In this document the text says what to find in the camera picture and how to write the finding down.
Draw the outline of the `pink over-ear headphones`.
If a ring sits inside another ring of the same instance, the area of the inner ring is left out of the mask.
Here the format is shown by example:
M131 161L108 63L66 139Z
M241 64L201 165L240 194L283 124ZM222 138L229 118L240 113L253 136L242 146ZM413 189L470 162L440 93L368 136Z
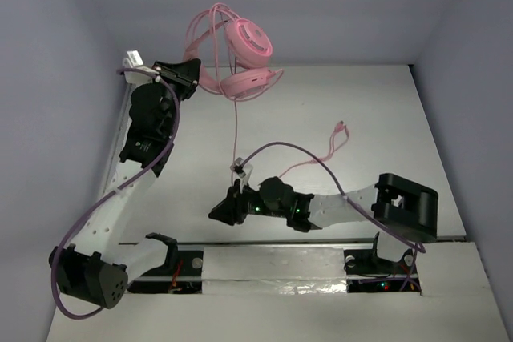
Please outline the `pink over-ear headphones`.
M219 41L217 31L224 32L231 74L220 77ZM284 71L272 70L269 62L273 45L266 33L255 23L241 17L224 3L216 3L190 21L185 33L184 60L198 59L200 45L212 40L215 75L200 68L199 86L205 91L244 102L257 98L277 84Z

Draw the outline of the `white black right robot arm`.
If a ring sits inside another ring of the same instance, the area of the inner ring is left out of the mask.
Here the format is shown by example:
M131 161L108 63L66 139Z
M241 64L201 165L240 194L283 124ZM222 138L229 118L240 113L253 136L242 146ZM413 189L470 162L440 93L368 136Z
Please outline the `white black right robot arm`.
M208 214L209 219L241 225L248 216L283 219L294 231L320 231L336 224L369 222L378 228L373 268L388 272L407 250L423 253L438 235L438 192L392 173L360 190L334 195L300 193L279 177L265 179L257 189L236 179Z

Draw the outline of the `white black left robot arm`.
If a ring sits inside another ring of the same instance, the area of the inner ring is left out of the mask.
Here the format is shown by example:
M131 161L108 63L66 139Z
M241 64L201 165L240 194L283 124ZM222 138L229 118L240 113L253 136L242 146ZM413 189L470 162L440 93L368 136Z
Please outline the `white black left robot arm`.
M118 73L133 87L124 146L104 195L67 231L49 257L57 309L85 320L117 305L130 284L178 264L175 239L152 232L127 251L119 241L141 199L167 163L180 124L180 104L200 82L198 58L153 66L125 65Z

